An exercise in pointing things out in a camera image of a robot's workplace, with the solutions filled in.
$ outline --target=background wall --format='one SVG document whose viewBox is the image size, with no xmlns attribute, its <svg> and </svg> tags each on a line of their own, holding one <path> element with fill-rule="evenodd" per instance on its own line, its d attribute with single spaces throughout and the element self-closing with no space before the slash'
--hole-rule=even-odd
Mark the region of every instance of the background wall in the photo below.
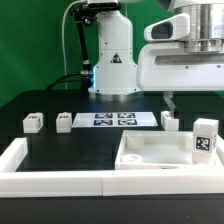
<svg viewBox="0 0 224 224">
<path fill-rule="evenodd" d="M 61 21 L 71 0 L 1 0 L 0 106 L 25 90 L 44 89 L 63 75 Z M 169 17 L 156 0 L 128 5 L 134 26 L 134 60 L 145 45 L 143 30 Z M 85 29 L 91 63 L 98 60 L 97 25 Z M 68 72 L 81 68 L 76 26 L 66 20 Z"/>
</svg>

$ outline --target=black cable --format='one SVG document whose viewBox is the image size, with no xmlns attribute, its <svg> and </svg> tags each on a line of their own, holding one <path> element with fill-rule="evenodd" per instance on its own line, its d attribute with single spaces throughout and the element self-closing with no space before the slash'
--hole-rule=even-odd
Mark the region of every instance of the black cable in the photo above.
<svg viewBox="0 0 224 224">
<path fill-rule="evenodd" d="M 52 83 L 51 85 L 49 85 L 46 88 L 46 90 L 52 90 L 52 88 L 55 87 L 56 85 L 61 84 L 61 83 L 68 83 L 68 82 L 80 82 L 80 80 L 63 80 L 63 81 L 55 82 L 55 83 Z"/>
<path fill-rule="evenodd" d="M 69 74 L 69 75 L 65 75 L 60 77 L 59 79 L 57 79 L 56 81 L 54 81 L 53 83 L 51 83 L 49 86 L 47 86 L 47 88 L 45 90 L 51 90 L 55 85 L 57 85 L 58 83 L 66 83 L 68 82 L 68 80 L 66 81 L 65 79 L 68 79 L 70 77 L 74 77 L 74 76 L 80 76 L 80 73 L 73 73 L 73 74 Z"/>
<path fill-rule="evenodd" d="M 89 61 L 82 23 L 77 22 L 76 25 L 77 25 L 78 34 L 79 34 L 79 42 L 81 45 L 82 59 L 83 61 Z"/>
</svg>

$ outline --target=white container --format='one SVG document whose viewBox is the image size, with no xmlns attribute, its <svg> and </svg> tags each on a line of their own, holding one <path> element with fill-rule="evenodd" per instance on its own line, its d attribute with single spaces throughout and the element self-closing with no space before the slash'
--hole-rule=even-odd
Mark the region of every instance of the white container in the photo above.
<svg viewBox="0 0 224 224">
<path fill-rule="evenodd" d="M 144 142 L 144 146 L 129 147 L 128 142 L 131 137 L 136 140 L 140 138 L 140 143 Z M 154 131 L 124 131 L 117 158 L 115 161 L 116 170 L 135 170 L 135 169 L 180 169 L 207 166 L 205 164 L 194 164 L 192 160 L 192 132 L 154 132 Z M 123 162 L 122 158 L 125 155 L 138 155 L 142 161 Z M 223 167 L 217 153 L 213 155 L 214 162 L 209 166 Z"/>
</svg>

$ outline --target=black tabletop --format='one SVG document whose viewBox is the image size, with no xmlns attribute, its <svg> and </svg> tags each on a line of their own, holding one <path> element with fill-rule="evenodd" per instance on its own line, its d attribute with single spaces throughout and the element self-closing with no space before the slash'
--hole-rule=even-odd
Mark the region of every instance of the black tabletop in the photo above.
<svg viewBox="0 0 224 224">
<path fill-rule="evenodd" d="M 180 108 L 180 131 L 192 131 L 197 118 L 218 119 L 219 134 L 224 137 L 224 99 L 212 92 L 175 93 Z M 160 112 L 169 110 L 163 93 L 145 92 L 127 102 L 89 99 L 80 91 L 28 91 L 0 110 L 0 152 L 16 137 L 27 137 L 28 155 L 19 171 L 111 170 L 123 130 L 163 130 Z M 29 113 L 44 114 L 44 126 L 38 134 L 24 134 L 22 121 Z M 58 113 L 153 112 L 158 127 L 73 128 L 69 134 L 56 133 Z"/>
<path fill-rule="evenodd" d="M 197 118 L 218 119 L 224 138 L 224 99 L 212 92 L 175 93 L 180 131 L 192 131 Z M 162 130 L 160 112 L 168 110 L 160 92 L 129 102 L 102 102 L 79 91 L 28 91 L 0 109 L 0 153 L 16 137 L 27 137 L 29 153 L 17 172 L 46 170 L 112 170 L 123 130 Z M 77 128 L 56 133 L 60 112 L 153 112 L 158 127 Z M 42 112 L 44 127 L 24 135 L 22 120 Z M 1 223 L 153 223 L 220 224 L 224 195 L 141 195 L 0 199 Z"/>
</svg>

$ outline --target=white plastic box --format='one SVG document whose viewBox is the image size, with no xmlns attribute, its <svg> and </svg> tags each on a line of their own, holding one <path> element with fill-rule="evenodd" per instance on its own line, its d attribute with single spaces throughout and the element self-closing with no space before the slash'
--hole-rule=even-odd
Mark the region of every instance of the white plastic box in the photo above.
<svg viewBox="0 0 224 224">
<path fill-rule="evenodd" d="M 192 132 L 124 131 L 115 169 L 179 169 L 207 166 L 193 163 L 192 146 Z M 217 153 L 214 154 L 214 163 L 210 166 L 223 167 Z"/>
</svg>

